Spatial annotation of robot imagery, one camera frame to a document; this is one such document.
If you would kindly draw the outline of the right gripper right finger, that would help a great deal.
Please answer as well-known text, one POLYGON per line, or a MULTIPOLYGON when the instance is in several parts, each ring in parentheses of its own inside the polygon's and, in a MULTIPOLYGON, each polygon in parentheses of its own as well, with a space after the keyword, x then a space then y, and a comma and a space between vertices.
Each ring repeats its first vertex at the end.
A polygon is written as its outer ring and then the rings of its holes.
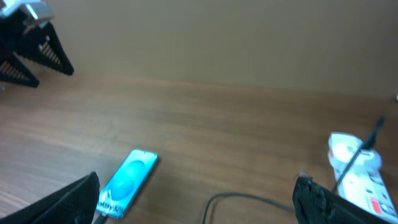
POLYGON ((297 179, 293 192, 293 203, 299 223, 389 223, 318 185, 311 177, 297 179))

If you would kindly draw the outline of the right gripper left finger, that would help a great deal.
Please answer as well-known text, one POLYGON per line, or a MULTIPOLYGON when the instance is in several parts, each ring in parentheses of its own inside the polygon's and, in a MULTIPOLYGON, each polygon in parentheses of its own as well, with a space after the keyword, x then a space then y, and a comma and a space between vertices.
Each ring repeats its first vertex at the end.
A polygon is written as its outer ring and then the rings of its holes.
POLYGON ((1 224, 90 224, 100 194, 96 172, 1 218, 1 224))

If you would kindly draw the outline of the Galaxy S25 smartphone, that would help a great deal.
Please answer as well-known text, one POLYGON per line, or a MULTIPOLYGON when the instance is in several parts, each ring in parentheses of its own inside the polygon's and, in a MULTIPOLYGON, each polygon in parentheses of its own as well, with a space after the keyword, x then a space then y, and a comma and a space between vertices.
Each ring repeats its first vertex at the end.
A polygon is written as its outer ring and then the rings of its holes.
POLYGON ((158 158, 154 152, 133 149, 100 191, 96 211, 111 218, 123 218, 158 158))

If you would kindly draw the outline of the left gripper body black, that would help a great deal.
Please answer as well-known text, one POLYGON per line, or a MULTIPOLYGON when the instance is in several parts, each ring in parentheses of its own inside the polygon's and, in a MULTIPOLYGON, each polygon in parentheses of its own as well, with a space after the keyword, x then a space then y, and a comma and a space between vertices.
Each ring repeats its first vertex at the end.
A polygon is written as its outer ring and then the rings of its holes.
POLYGON ((24 24, 22 11, 17 11, 8 19, 1 19, 1 55, 14 54, 17 58, 20 56, 16 53, 17 43, 22 39, 31 28, 39 25, 27 26, 24 24))

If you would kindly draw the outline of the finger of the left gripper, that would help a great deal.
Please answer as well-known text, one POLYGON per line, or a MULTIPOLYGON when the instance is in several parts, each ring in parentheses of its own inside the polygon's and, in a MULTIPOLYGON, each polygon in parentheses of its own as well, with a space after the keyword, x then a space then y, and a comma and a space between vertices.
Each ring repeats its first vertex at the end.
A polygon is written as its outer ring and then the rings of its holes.
POLYGON ((14 54, 1 55, 1 81, 32 88, 40 83, 14 54))
POLYGON ((31 28, 18 41, 16 53, 66 75, 73 75, 70 63, 51 22, 31 28))

